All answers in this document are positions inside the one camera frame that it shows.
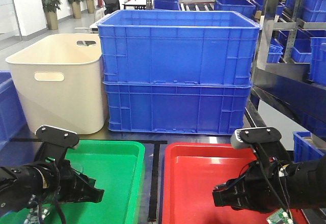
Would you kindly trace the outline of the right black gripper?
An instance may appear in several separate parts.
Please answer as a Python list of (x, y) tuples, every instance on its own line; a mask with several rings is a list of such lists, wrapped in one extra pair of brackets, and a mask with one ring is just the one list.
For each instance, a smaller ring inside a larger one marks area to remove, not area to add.
[(230, 206), (234, 210), (272, 212), (280, 208), (280, 202), (273, 190), (280, 190), (277, 181), (277, 164), (272, 162), (264, 177), (264, 168), (257, 162), (249, 163), (249, 168), (238, 178), (218, 184), (212, 191), (216, 207)]

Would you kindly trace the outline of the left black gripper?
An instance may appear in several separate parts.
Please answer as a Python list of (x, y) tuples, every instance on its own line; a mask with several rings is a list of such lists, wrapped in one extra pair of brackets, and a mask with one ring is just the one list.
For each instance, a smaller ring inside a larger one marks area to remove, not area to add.
[(60, 191), (58, 201), (65, 203), (100, 203), (104, 189), (96, 188), (96, 179), (91, 178), (71, 166), (65, 159), (60, 168)]

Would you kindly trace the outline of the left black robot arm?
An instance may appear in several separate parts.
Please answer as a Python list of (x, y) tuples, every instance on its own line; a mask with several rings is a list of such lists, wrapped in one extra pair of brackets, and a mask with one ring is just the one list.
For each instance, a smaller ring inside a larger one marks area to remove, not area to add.
[(1, 217), (38, 203), (100, 203), (104, 190), (96, 180), (72, 168), (69, 160), (60, 166), (36, 161), (1, 167)]

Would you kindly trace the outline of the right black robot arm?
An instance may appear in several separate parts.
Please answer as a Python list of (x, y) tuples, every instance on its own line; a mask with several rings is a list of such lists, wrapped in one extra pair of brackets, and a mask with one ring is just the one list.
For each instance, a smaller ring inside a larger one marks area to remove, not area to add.
[(212, 196), (217, 207), (261, 213), (325, 208), (325, 158), (291, 164), (274, 160), (267, 174), (252, 161), (238, 178), (216, 185)]

